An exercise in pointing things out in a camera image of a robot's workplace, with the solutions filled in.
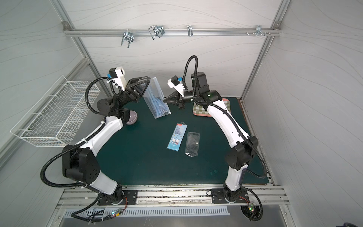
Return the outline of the clear ruler set pouch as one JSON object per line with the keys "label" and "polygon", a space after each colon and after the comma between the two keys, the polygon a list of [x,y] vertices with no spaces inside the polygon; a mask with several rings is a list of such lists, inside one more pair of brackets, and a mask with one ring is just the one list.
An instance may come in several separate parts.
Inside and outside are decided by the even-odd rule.
{"label": "clear ruler set pouch", "polygon": [[155,119],[171,114],[168,104],[164,103],[164,94],[156,77],[150,79],[143,98]]}

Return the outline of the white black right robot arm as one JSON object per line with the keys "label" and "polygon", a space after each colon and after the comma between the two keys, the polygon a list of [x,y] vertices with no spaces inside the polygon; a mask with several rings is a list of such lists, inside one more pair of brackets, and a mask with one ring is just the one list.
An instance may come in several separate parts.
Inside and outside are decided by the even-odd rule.
{"label": "white black right robot arm", "polygon": [[175,89],[164,102],[185,108],[193,102],[201,106],[216,121],[227,138],[231,150],[226,154],[228,164],[227,178],[223,188],[207,191],[213,203],[236,203],[239,199],[246,202],[241,208],[243,215],[250,221],[259,221],[263,217],[263,206],[258,195],[243,185],[246,173],[260,179],[267,177],[267,165],[258,152],[259,141],[243,130],[226,107],[223,98],[216,90],[210,90],[206,74],[198,71],[199,60],[191,56],[186,63],[183,76],[173,76],[167,84]]}

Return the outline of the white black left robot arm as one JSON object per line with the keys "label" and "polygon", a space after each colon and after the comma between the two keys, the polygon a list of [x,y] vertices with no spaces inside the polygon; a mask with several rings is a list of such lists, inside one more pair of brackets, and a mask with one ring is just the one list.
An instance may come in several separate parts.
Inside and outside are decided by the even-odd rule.
{"label": "white black left robot arm", "polygon": [[[113,96],[100,99],[95,110],[89,102],[89,92],[101,80],[106,80],[110,84]],[[47,161],[40,171],[41,181],[50,187],[85,187],[97,194],[97,198],[90,205],[72,213],[71,217],[87,223],[97,223],[114,219],[125,212],[125,208],[119,208],[103,217],[99,211],[89,215],[87,218],[80,216],[81,213],[87,211],[98,202],[128,206],[129,199],[123,191],[122,185],[102,172],[96,157],[108,140],[129,122],[130,110],[124,106],[129,102],[138,102],[143,97],[149,83],[149,76],[132,78],[122,88],[121,85],[117,84],[115,78],[109,76],[97,78],[87,86],[85,91],[86,105],[91,112],[104,117],[101,124],[75,145],[65,146],[62,152]],[[119,92],[114,92],[114,87],[117,87]],[[59,158],[62,159],[63,176],[74,180],[74,183],[53,183],[47,179],[47,168]]]}

